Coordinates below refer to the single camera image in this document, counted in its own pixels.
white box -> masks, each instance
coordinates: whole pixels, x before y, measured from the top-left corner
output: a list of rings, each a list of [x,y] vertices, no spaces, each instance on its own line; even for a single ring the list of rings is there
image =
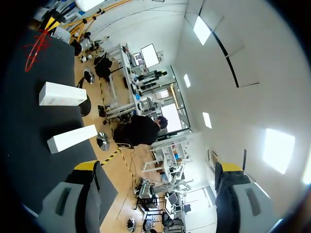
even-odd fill
[[[50,138],[48,145],[51,153],[55,154],[96,135],[95,125],[85,126]]]
[[[86,90],[46,82],[39,93],[39,105],[77,106],[87,99]]]

wooden floor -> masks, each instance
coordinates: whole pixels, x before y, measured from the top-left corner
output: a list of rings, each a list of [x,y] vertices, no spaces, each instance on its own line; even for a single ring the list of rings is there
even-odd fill
[[[118,62],[116,61],[113,63],[111,70],[115,70],[118,67]],[[75,57],[74,72],[76,83],[78,83],[79,80],[83,77],[83,70],[85,68],[90,68],[91,71],[93,71],[93,73],[95,74],[91,61],[81,63],[80,60]],[[107,89],[105,81],[101,79],[101,82],[104,89],[104,98],[106,104],[109,104],[111,102],[110,93]],[[113,73],[113,82],[117,92],[118,102],[122,105],[129,103],[129,91],[125,88],[123,84],[121,70]],[[86,90],[92,104],[90,114],[83,118],[84,125],[88,126],[95,124],[97,131],[105,132],[111,141],[110,150],[107,152],[103,152],[97,146],[96,138],[93,137],[90,139],[97,158],[99,160],[104,160],[108,158],[111,154],[113,154],[113,152],[117,149],[117,146],[112,140],[109,125],[104,125],[104,118],[99,117],[98,105],[103,105],[103,99],[101,95],[100,80],[96,76],[96,74],[95,82],[93,84],[89,84],[88,82],[84,81],[83,89]],[[135,175],[137,181],[139,177],[150,178],[156,181],[160,181],[160,176],[156,172],[141,172],[144,162],[153,160],[149,149],[150,148],[147,145],[140,145],[138,147],[135,147],[135,150],[121,149],[127,163],[129,164],[129,166],[131,165],[132,173]],[[105,164],[103,168],[119,194],[117,195],[114,203],[112,204],[101,225],[101,232],[126,233],[128,232],[126,228],[127,220],[129,218],[134,218],[137,221],[138,225],[138,228],[135,232],[139,233],[141,231],[144,213],[142,213],[139,208],[137,210],[133,210],[136,205],[136,199],[133,195],[132,185],[135,186],[135,184],[133,183],[131,174],[127,166],[125,165],[120,153],[116,155],[111,161],[109,161],[109,163]],[[155,230],[157,230],[158,232],[162,232],[161,223],[156,223]]]

computer monitor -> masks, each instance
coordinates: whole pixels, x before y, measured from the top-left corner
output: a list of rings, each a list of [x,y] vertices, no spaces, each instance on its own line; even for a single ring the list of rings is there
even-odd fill
[[[177,195],[175,193],[173,193],[172,195],[170,195],[169,197],[169,201],[172,205],[174,205],[177,201],[178,201],[178,198],[177,198]]]
[[[153,67],[154,65],[157,65],[160,63],[153,44],[143,47],[141,49],[141,54],[142,54],[142,57],[145,61],[147,68]]]

light fixture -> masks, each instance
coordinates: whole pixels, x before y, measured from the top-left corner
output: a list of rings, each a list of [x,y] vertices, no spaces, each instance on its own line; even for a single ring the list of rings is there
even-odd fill
[[[295,145],[295,137],[267,129],[263,160],[281,174],[285,174]]]
[[[208,113],[202,113],[202,114],[203,114],[205,126],[212,128],[212,124],[211,124],[210,119],[209,119],[209,114]]]
[[[146,68],[153,67],[160,63],[153,44],[147,45],[141,49],[142,57],[145,61]]]
[[[305,171],[303,173],[302,182],[305,184],[311,183],[311,150],[309,152],[307,165],[306,165]]]
[[[206,23],[204,23],[204,21],[199,16],[196,19],[193,31],[196,34],[196,36],[198,37],[198,39],[200,40],[202,45],[205,44],[209,35],[211,34],[210,29],[208,28]]]
[[[102,2],[104,2],[104,0],[76,0],[77,6],[84,12],[92,9]]]
[[[189,78],[188,78],[188,75],[187,75],[187,74],[185,74],[184,80],[185,80],[185,83],[186,83],[186,87],[190,87],[191,84],[190,84],[190,81],[189,81]]]

yellow trim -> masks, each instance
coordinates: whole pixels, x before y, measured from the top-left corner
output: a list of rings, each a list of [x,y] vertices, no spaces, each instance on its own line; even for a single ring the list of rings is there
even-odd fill
[[[94,164],[97,162],[98,160],[92,160],[92,161],[88,161],[88,162],[83,162],[78,164],[74,170],[87,170],[87,171],[92,171],[94,169]]]
[[[47,29],[47,27],[49,27],[49,26],[54,22],[54,20],[55,20],[55,18],[51,17],[51,18],[49,19],[49,22],[48,22],[47,25],[45,26],[45,29]],[[51,28],[49,29],[49,31],[52,30],[53,28],[56,28],[59,24],[60,24],[60,23],[59,23],[58,21],[56,21],[56,22],[51,26]]]
[[[222,167],[223,171],[243,171],[242,168],[239,166],[232,164],[232,163],[225,163],[225,162],[219,162]]]

